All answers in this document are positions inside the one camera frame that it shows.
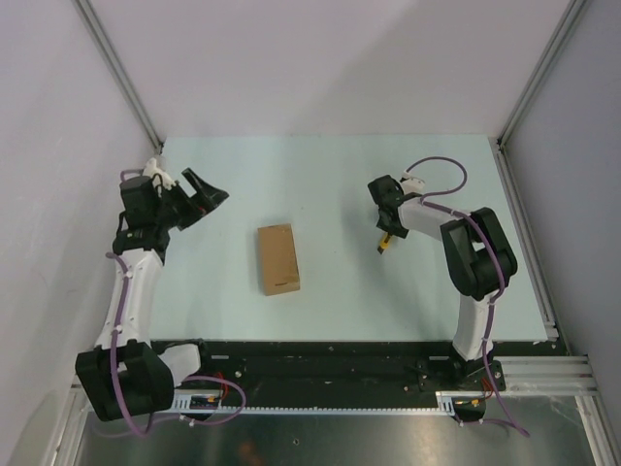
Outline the yellow utility knife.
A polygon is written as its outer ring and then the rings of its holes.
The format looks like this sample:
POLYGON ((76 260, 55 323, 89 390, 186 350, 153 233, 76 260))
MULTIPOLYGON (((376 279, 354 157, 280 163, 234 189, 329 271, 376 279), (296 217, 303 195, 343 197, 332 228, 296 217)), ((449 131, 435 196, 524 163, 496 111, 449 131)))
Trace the yellow utility knife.
POLYGON ((385 251, 388 249, 388 247, 390 246, 390 242, 392 240, 392 235, 389 233, 385 233, 382 238, 380 239, 378 246, 377 246, 377 252, 379 254, 384 254, 385 251))

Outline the brown cardboard express box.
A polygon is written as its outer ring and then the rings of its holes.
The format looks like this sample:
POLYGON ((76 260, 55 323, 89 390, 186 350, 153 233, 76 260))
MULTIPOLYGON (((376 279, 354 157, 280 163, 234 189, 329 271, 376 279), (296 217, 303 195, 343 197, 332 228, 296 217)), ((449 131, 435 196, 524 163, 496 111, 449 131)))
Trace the brown cardboard express box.
POLYGON ((298 291, 301 280, 291 224, 259 228, 258 248, 264 294, 298 291))

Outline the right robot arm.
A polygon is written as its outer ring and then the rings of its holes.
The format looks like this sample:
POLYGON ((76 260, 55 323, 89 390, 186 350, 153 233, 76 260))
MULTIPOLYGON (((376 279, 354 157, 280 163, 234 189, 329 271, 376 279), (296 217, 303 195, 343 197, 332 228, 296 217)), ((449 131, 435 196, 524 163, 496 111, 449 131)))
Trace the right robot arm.
POLYGON ((415 179, 389 175, 368 183, 376 227, 384 233, 377 250, 384 252, 392 239, 411 231, 442 244, 460 294, 457 330, 447 357, 423 360, 415 371, 424 389, 470 389, 492 360, 495 304, 517 272, 517 259, 492 209, 459 212, 427 201, 414 186, 415 179))

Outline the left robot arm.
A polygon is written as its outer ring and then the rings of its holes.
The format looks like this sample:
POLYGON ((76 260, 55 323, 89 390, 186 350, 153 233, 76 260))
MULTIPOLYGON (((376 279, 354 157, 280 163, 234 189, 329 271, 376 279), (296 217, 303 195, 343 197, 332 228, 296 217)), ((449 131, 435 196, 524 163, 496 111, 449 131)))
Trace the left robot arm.
POLYGON ((155 290, 171 231, 185 230, 225 202, 229 194, 186 168, 181 184, 150 160, 120 176, 123 209, 112 249, 114 288, 93 349, 78 354, 76 375, 102 421, 131 419, 169 409, 184 381, 201 388, 214 376, 213 363, 197 345, 180 344, 157 353, 149 337, 155 290))

